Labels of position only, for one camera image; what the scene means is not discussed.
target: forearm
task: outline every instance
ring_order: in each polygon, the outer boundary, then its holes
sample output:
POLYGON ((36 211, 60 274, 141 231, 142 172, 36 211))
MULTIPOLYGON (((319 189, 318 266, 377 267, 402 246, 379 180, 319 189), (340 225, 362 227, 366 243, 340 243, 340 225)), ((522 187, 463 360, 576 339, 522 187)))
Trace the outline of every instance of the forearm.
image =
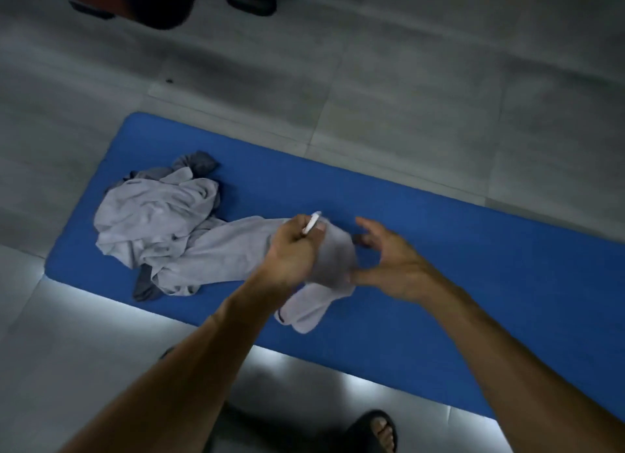
POLYGON ((453 339, 516 453, 617 452, 625 427, 512 338, 461 289, 424 304, 453 339))
POLYGON ((253 275, 62 452, 200 452, 254 340, 289 295, 253 275))

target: gray tile floor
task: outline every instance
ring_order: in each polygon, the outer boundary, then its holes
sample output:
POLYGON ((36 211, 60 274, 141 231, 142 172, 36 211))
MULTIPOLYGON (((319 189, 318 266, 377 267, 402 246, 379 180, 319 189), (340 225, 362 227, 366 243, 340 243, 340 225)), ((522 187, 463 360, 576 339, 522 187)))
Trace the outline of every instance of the gray tile floor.
MULTIPOLYGON (((0 450, 53 451, 192 329, 41 279, 126 115, 625 241, 624 31, 625 0, 197 0, 167 32, 0 0, 0 450)), ((509 450, 493 420, 261 348, 231 400, 310 432, 383 407, 403 451, 509 450)))

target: clothing pile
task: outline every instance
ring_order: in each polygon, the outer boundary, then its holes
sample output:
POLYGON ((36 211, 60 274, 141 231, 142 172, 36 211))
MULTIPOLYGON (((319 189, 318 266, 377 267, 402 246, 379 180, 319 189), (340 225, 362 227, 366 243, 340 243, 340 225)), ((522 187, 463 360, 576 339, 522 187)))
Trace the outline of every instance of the clothing pile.
MULTIPOLYGON (((219 185, 206 178, 216 167, 197 151, 171 167, 132 172, 106 191, 94 218, 96 246, 128 268, 141 267, 135 300, 193 295, 207 283, 244 280, 264 259, 287 219, 216 218, 219 185)), ((315 328, 333 300, 354 291, 347 279, 356 266, 351 237, 323 220, 326 236, 312 274, 275 313, 299 333, 315 328)))

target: black slipper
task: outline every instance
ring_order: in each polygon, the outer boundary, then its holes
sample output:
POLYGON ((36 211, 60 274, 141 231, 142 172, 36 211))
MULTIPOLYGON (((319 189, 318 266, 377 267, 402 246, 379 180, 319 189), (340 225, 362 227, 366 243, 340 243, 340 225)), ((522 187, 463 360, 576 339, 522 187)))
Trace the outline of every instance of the black slipper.
POLYGON ((343 451, 358 453, 386 453, 378 437, 371 430, 371 421, 383 418, 393 429, 393 451, 397 451, 397 430, 391 417, 382 410, 371 410, 356 420, 342 435, 340 443, 343 451))

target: left hand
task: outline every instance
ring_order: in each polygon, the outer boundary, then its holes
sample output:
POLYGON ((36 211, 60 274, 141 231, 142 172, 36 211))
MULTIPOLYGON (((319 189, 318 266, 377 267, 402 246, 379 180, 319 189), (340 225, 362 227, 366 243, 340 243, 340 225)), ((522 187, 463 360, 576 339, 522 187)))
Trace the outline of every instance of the left hand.
POLYGON ((326 224, 318 221, 307 236, 302 235, 311 217, 299 214, 282 224, 258 272, 270 283, 294 289, 311 274, 317 252, 326 235, 326 224))

